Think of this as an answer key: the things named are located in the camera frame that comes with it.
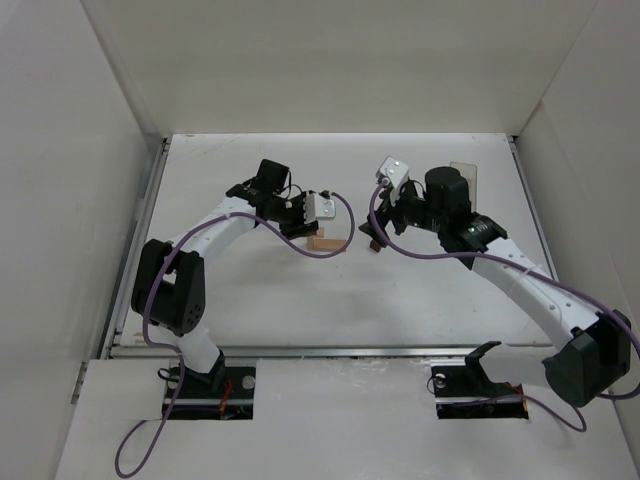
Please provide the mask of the clear plastic box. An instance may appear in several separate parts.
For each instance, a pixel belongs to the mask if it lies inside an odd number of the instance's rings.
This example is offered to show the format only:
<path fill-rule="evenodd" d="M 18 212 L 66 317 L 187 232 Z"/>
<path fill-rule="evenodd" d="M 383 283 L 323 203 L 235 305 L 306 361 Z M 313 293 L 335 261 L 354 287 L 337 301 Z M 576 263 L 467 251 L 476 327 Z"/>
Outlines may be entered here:
<path fill-rule="evenodd" d="M 477 210 L 477 174 L 478 167 L 475 164 L 463 162 L 451 162 L 450 167 L 459 171 L 460 175 L 466 180 L 469 190 L 469 200 L 471 211 Z"/>

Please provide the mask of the large light wood block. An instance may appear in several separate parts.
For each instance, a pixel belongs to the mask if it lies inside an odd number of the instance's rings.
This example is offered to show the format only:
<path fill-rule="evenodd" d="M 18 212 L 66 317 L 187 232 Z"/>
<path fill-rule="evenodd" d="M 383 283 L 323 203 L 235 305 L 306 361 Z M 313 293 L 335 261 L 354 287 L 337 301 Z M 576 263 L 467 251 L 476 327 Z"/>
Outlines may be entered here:
<path fill-rule="evenodd" d="M 345 247 L 344 239 L 331 239 L 324 237 L 310 237 L 307 240 L 307 249 L 312 252 L 334 253 Z"/>

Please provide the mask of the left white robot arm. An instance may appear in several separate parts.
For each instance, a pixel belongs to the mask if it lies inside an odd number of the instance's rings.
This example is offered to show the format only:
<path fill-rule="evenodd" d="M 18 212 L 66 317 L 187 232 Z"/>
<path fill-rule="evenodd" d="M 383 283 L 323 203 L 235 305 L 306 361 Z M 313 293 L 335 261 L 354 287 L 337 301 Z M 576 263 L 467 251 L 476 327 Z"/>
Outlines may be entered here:
<path fill-rule="evenodd" d="M 210 375 L 221 356 L 202 322 L 206 306 L 205 273 L 210 263 L 260 220 L 273 222 L 288 240 L 316 233 L 321 219 L 335 217 L 335 203 L 327 191 L 303 190 L 285 198 L 290 169 L 264 159 L 256 175 L 232 186 L 224 199 L 201 222 L 207 226 L 173 257 L 151 305 L 149 325 L 166 334 L 182 353 L 185 367 L 196 375 Z"/>

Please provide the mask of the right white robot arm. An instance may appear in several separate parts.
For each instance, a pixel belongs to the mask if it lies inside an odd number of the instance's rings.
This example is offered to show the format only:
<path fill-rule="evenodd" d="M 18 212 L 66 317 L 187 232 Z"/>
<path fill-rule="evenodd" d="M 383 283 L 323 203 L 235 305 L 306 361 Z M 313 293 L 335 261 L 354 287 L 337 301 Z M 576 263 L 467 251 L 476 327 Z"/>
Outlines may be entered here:
<path fill-rule="evenodd" d="M 639 340 L 629 320 L 591 296 L 561 284 L 532 262 L 496 221 L 479 214 L 470 187 L 453 166 L 428 170 L 423 182 L 392 157 L 376 172 L 377 187 L 360 229 L 376 250 L 390 247 L 409 258 L 388 236 L 413 227 L 435 234 L 438 259 L 456 259 L 488 281 L 523 311 L 546 335 L 547 348 L 489 341 L 465 358 L 463 378 L 474 397 L 491 388 L 521 383 L 550 388 L 573 407 L 597 397 L 613 399 L 610 387 L 631 369 Z"/>

